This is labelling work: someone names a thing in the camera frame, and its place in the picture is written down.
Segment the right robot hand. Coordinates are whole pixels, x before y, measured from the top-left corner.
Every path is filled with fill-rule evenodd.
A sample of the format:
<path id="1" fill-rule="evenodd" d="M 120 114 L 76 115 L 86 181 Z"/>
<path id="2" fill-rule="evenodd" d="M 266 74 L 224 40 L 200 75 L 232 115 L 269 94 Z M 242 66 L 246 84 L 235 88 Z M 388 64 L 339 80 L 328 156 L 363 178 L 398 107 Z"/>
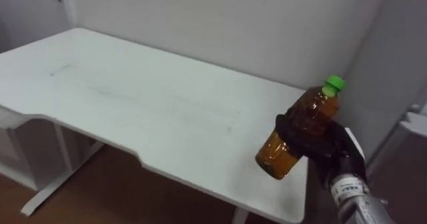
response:
<path id="1" fill-rule="evenodd" d="M 275 130 L 293 152 L 314 162 L 320 183 L 327 189 L 339 175 L 353 174 L 366 181 L 365 160 L 346 129 L 331 121 L 324 134 L 311 136 L 291 124 L 288 115 L 279 114 Z"/>

